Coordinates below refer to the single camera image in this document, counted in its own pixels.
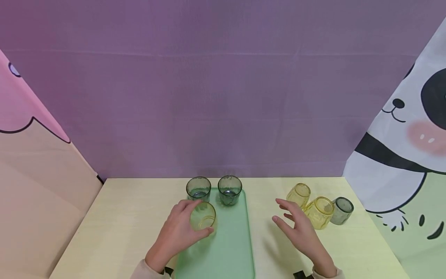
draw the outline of green tray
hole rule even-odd
[[[179,254],[175,278],[255,279],[245,192],[228,207],[220,203],[218,189],[212,188],[209,202],[217,214],[215,234]]]

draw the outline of panda nose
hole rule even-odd
[[[396,107],[396,108],[403,108],[404,107],[404,102],[401,99],[393,99],[392,104]]]

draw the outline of pink cheek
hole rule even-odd
[[[434,156],[446,156],[446,130],[430,121],[410,124],[407,134],[410,143],[420,151]]]

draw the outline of yellow glass cup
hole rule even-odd
[[[304,209],[310,199],[310,195],[310,187],[304,183],[298,183],[289,191],[286,200],[295,202],[300,208]]]
[[[334,211],[335,206],[326,197],[317,197],[304,209],[304,213],[310,219],[314,229],[327,227]]]
[[[199,203],[190,215],[190,225],[194,231],[213,227],[213,233],[215,233],[217,229],[217,214],[215,208],[205,201]]]

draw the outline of wrist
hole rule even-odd
[[[336,277],[338,269],[325,248],[315,253],[310,260],[313,262],[314,270],[318,274],[326,278]]]
[[[169,249],[155,242],[155,244],[147,252],[144,261],[145,263],[157,273],[162,273],[167,263],[175,255],[171,255]]]

